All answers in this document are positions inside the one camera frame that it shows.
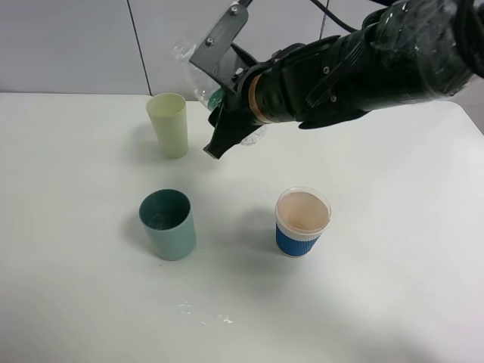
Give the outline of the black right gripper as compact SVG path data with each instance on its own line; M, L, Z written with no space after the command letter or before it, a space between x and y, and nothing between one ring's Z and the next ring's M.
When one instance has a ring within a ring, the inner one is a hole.
M235 92L226 96L209 115L214 130L203 150L216 160L264 125L250 108L250 85L265 70L265 65L259 64L249 52L234 43L231 43L230 51L232 71L242 69L245 73L236 81Z

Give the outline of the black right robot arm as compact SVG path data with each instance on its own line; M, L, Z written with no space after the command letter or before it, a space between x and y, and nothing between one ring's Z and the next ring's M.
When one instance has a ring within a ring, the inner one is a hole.
M267 124L332 126L450 98L483 75L483 7L474 1L385 1L360 29L290 45L264 62L234 43L248 6L231 5L190 59L222 91L205 147L215 159Z

